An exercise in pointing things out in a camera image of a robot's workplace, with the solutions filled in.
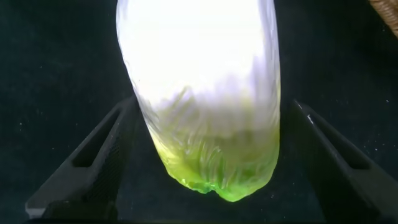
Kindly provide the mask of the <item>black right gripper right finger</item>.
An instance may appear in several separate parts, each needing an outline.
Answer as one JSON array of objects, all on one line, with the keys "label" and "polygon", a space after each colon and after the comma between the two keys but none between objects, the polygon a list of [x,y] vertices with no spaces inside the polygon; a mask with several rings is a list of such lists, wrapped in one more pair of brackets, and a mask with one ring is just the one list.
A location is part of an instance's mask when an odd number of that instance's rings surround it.
[{"label": "black right gripper right finger", "polygon": [[288,132],[328,223],[397,222],[397,181],[311,107],[290,104]]}]

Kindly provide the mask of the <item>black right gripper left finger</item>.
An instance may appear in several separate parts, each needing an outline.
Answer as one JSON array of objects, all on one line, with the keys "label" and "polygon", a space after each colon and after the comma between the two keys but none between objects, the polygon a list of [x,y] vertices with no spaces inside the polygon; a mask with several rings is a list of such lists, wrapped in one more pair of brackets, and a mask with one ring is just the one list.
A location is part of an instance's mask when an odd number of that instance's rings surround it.
[{"label": "black right gripper left finger", "polygon": [[30,220],[116,220],[116,198],[141,112],[120,101],[26,201]]}]

